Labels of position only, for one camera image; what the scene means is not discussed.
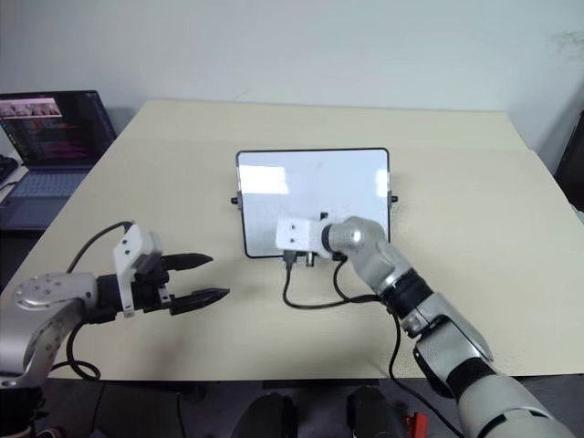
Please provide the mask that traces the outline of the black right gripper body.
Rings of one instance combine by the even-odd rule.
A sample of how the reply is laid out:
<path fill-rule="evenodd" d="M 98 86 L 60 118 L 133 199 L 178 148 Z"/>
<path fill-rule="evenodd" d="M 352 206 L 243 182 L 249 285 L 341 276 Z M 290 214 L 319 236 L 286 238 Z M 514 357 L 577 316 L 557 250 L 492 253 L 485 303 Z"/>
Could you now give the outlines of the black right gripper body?
<path fill-rule="evenodd" d="M 305 261 L 307 267 L 314 267 L 318 259 L 325 261 L 340 261 L 341 253 L 324 253 L 323 255 L 316 252 L 298 251 L 292 249 L 285 249 L 282 258 L 286 269 L 292 269 L 299 258 Z"/>

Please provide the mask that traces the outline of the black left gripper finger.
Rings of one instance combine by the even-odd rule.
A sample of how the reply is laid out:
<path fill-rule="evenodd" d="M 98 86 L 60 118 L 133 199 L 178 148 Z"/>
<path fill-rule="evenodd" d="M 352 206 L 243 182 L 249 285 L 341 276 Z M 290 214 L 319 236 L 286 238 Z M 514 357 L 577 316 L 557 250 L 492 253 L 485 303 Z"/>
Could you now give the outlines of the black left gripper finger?
<path fill-rule="evenodd" d="M 220 301 L 229 293 L 229 288 L 211 287 L 194 291 L 188 296 L 173 298 L 170 305 L 170 314 L 176 316 L 206 308 Z"/>
<path fill-rule="evenodd" d="M 162 257 L 162 269 L 165 271 L 191 270 L 210 263 L 213 260 L 211 256 L 199 253 L 164 255 Z"/>

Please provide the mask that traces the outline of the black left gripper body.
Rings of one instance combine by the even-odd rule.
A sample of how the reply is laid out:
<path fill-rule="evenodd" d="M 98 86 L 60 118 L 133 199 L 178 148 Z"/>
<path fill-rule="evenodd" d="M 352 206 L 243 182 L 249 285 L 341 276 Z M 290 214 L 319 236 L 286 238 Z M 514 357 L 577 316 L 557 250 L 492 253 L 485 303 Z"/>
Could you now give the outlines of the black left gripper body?
<path fill-rule="evenodd" d="M 169 309 L 173 294 L 167 290 L 170 281 L 167 256 L 163 255 L 144 273 L 136 273 L 131 282 L 133 306 L 144 313 Z"/>

